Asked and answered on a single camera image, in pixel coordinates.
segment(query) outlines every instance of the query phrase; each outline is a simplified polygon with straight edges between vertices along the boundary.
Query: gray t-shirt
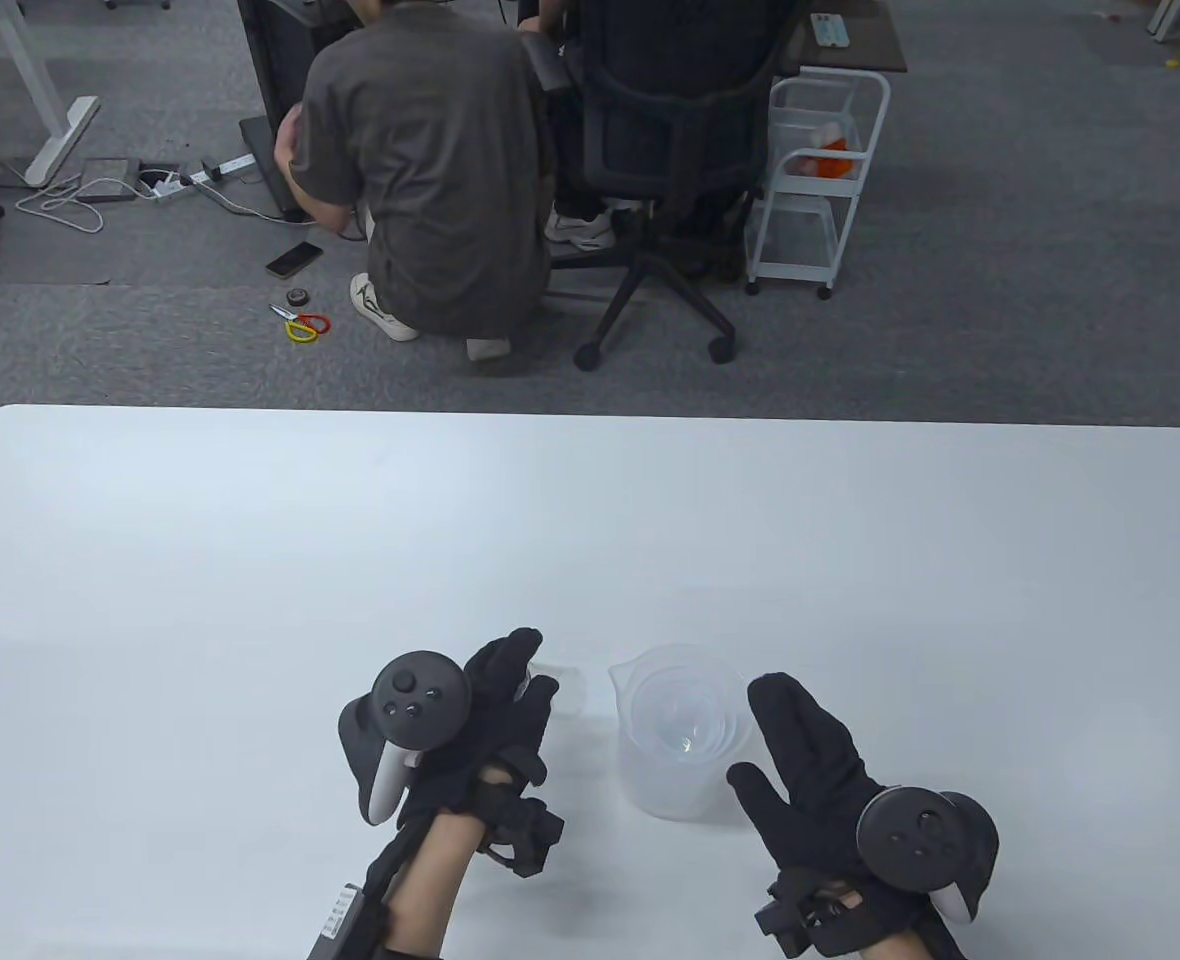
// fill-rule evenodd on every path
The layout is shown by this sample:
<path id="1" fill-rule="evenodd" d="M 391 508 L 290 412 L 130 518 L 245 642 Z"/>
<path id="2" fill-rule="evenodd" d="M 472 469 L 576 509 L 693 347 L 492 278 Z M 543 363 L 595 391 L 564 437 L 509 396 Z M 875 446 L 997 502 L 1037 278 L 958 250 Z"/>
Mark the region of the gray t-shirt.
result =
<path id="1" fill-rule="evenodd" d="M 517 32 L 406 1 L 320 52 L 293 177 L 366 198 L 381 305 L 425 333 L 506 337 L 540 297 L 540 87 Z"/>

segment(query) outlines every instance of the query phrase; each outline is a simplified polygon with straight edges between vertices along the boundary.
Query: clear plastic cup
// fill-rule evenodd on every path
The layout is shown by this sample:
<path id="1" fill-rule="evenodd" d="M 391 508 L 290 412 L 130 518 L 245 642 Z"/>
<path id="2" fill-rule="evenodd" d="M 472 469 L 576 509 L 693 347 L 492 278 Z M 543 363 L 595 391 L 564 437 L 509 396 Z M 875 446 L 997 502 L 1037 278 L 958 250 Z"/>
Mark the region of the clear plastic cup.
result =
<path id="1" fill-rule="evenodd" d="M 532 662 L 527 664 L 527 677 L 555 677 L 559 691 L 550 701 L 550 716 L 581 717 L 586 708 L 586 678 L 577 668 L 558 668 L 553 663 Z"/>
<path id="2" fill-rule="evenodd" d="M 655 646 L 609 668 L 621 788 L 643 813 L 700 818 L 750 737 L 745 680 L 704 646 Z"/>

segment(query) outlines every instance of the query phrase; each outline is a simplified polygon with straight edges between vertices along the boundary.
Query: controller button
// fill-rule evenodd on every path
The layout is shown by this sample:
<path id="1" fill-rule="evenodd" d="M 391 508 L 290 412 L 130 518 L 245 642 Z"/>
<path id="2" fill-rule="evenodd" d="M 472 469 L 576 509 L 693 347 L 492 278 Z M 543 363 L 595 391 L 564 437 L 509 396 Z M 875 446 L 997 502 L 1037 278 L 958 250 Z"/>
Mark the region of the controller button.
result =
<path id="1" fill-rule="evenodd" d="M 942 823 L 940 817 L 932 810 L 924 810 L 919 814 L 919 833 L 923 833 L 925 837 L 936 840 L 945 831 L 945 828 L 946 824 Z"/>

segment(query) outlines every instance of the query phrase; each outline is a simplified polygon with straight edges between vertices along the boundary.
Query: white sneaker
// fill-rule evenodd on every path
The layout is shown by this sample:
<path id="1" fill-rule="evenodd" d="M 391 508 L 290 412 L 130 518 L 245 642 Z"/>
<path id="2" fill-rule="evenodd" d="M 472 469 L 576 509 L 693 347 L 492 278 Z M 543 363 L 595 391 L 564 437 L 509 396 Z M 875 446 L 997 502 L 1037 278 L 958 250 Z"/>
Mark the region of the white sneaker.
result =
<path id="1" fill-rule="evenodd" d="M 612 211 L 604 210 L 594 221 L 578 221 L 552 210 L 545 221 L 545 238 L 552 243 L 571 243 L 577 250 L 608 250 L 617 242 L 612 232 Z"/>
<path id="2" fill-rule="evenodd" d="M 417 330 L 413 330 L 411 326 L 399 323 L 398 320 L 394 320 L 393 314 L 385 311 L 385 308 L 376 298 L 375 289 L 372 288 L 371 281 L 367 280 L 367 274 L 354 274 L 352 276 L 350 302 L 372 323 L 380 326 L 381 333 L 386 337 L 396 340 L 398 343 L 407 343 L 408 340 L 415 340 L 421 335 Z"/>
<path id="3" fill-rule="evenodd" d="M 466 356 L 472 361 L 499 360 L 509 356 L 509 340 L 466 340 Z"/>

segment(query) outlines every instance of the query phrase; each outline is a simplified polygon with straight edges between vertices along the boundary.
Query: hand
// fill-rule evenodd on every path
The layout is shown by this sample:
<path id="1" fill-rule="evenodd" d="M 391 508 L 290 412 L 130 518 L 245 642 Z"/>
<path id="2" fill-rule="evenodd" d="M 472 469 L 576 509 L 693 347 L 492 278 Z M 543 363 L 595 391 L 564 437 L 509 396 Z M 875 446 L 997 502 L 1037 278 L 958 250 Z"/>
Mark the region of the hand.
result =
<path id="1" fill-rule="evenodd" d="M 520 627 L 492 640 L 466 663 L 470 717 L 455 739 L 421 757 L 399 826 L 420 813 L 465 813 L 471 787 L 486 769 L 499 767 L 516 791 L 545 782 L 538 750 L 550 719 L 550 699 L 558 691 L 553 677 L 532 677 L 517 701 L 527 664 L 540 645 L 540 632 Z"/>
<path id="2" fill-rule="evenodd" d="M 278 136 L 275 137 L 274 160 L 280 170 L 287 170 L 293 159 L 296 159 L 300 136 L 301 104 L 296 104 L 284 114 L 283 121 L 278 125 Z"/>
<path id="3" fill-rule="evenodd" d="M 789 801 L 753 763 L 733 765 L 728 783 L 776 867 L 809 867 L 843 881 L 868 877 L 856 822 L 883 787 L 866 776 L 851 732 L 786 673 L 759 677 L 747 693 Z"/>

